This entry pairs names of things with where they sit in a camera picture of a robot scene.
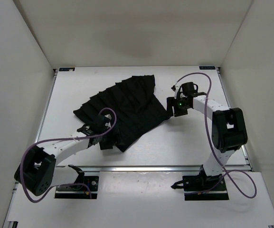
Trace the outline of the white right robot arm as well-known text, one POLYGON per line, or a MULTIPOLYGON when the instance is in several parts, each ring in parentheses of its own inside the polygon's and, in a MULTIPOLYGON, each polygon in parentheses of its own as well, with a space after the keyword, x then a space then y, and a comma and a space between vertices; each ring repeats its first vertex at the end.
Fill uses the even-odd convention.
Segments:
POLYGON ((194 109, 211 120, 211 133, 208 135, 213 152, 202 165, 205 174, 198 177, 198 186, 209 190, 215 184, 215 176, 219 176, 230 156, 247 143, 248 136, 240 108, 230 108, 222 105, 206 95, 188 96, 180 99, 167 98, 167 113, 170 117, 188 114, 188 109, 194 109))

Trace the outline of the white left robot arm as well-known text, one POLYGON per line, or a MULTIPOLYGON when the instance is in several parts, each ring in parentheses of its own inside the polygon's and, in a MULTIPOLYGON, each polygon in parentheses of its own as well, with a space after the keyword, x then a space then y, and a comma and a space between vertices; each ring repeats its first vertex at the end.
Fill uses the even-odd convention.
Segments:
POLYGON ((30 202, 40 202, 53 187, 91 192, 84 183, 84 173, 80 168, 74 165, 59 167, 59 164, 107 139, 116 127, 117 117, 105 115, 101 119, 103 128, 97 132, 84 125, 68 138, 42 140, 25 150, 14 178, 22 185, 30 202))

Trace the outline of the black pleated skirt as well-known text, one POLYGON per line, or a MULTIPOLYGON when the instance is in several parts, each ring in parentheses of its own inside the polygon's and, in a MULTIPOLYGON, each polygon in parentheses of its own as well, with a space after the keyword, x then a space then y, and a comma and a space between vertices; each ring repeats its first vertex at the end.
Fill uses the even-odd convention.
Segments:
POLYGON ((117 117, 115 128, 120 131, 120 142, 115 146, 124 152, 142 135, 169 119, 154 95, 154 88, 153 75, 132 76, 90 97, 73 113, 86 123, 113 109, 117 117))

